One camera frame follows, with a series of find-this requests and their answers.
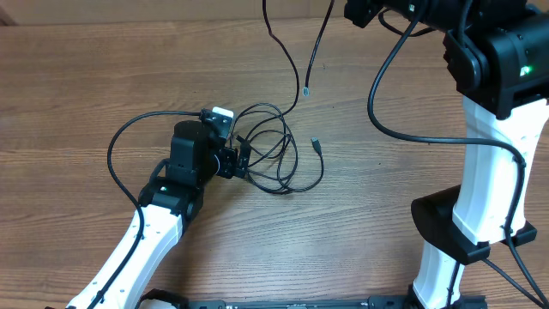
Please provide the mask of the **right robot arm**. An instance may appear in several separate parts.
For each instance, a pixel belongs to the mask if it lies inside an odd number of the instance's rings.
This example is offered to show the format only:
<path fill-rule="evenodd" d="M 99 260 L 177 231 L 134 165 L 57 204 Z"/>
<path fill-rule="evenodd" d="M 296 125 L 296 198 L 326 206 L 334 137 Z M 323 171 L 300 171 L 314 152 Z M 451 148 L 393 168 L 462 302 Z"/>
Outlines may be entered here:
<path fill-rule="evenodd" d="M 548 16 L 523 0 L 354 0 L 344 16 L 366 27 L 386 10 L 443 32 L 444 60 L 462 94 L 467 134 L 462 182 L 412 202 L 424 239 L 419 273 L 397 308 L 484 308 L 464 296 L 466 266 L 486 262 L 493 244 L 516 253 L 536 237 L 524 215 L 534 153 L 548 119 Z"/>

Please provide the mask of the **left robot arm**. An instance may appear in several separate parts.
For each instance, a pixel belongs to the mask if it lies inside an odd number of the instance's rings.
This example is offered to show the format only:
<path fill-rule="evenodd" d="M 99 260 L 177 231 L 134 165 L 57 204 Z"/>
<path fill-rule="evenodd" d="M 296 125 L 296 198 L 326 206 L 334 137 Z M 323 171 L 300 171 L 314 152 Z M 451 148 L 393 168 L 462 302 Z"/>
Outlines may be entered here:
<path fill-rule="evenodd" d="M 70 308 L 188 307 L 182 296 L 145 288 L 196 218 L 207 182 L 215 175 L 243 176 L 246 156 L 225 145 L 231 124 L 230 118 L 207 116 L 175 125 L 170 156 L 142 188 L 125 235 Z"/>

